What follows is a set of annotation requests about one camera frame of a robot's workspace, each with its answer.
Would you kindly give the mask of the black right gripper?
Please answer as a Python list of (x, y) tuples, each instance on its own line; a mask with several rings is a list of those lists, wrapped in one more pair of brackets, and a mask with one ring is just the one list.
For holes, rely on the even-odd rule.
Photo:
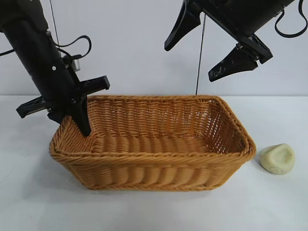
[(263, 64), (273, 57), (255, 33), (291, 3), (291, 0), (185, 0), (164, 49), (171, 50), (198, 27), (201, 24), (200, 14), (204, 12), (242, 45), (236, 46), (208, 72), (210, 82), (253, 71), (258, 67), (257, 60)]

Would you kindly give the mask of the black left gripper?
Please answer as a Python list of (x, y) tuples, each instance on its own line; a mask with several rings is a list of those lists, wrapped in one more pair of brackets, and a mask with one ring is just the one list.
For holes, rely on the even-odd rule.
[(38, 32), (30, 23), (8, 23), (3, 32), (41, 94), (20, 105), (19, 116), (49, 109), (48, 118), (61, 124), (70, 115), (81, 133), (89, 136), (87, 95), (109, 89), (108, 78), (80, 81), (47, 32)]

